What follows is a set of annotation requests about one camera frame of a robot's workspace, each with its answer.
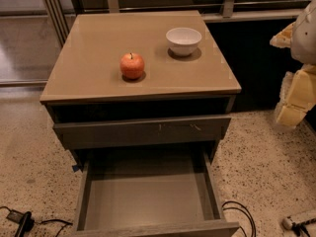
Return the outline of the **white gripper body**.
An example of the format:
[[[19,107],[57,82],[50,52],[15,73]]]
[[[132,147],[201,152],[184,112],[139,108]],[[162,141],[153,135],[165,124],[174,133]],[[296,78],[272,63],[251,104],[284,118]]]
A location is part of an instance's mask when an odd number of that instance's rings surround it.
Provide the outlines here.
[[[316,64],[316,0],[297,17],[292,30],[291,56],[304,64]]]

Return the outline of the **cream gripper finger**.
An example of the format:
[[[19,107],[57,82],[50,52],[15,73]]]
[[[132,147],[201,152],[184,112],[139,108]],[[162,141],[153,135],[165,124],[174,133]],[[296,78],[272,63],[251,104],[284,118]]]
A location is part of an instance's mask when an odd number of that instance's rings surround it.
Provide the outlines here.
[[[286,72],[275,109],[276,123],[296,127],[315,105],[316,66],[304,64],[295,73]]]
[[[291,45],[293,23],[286,26],[282,31],[273,36],[270,45],[278,48],[286,48]]]

